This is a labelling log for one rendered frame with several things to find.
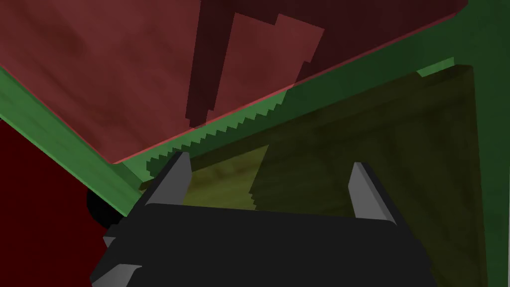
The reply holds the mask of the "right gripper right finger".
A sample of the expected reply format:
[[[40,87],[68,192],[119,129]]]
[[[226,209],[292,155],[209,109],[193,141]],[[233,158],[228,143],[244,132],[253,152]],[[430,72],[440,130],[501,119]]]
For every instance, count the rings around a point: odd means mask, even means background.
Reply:
[[[348,191],[357,218],[397,223],[395,205],[368,163],[354,162]]]

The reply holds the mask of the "black round knob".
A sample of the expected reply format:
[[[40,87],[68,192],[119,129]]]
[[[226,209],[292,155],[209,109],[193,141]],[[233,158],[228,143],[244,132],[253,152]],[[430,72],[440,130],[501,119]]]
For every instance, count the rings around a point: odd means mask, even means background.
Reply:
[[[124,218],[123,214],[90,189],[87,190],[86,205],[92,219],[105,229],[118,224]]]

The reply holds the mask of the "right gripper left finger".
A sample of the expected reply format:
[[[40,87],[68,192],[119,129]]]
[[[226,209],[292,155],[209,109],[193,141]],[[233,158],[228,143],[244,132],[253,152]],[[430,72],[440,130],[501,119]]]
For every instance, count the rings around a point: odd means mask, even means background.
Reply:
[[[164,166],[145,192],[145,205],[183,204],[192,178],[191,162],[188,152],[177,152]]]

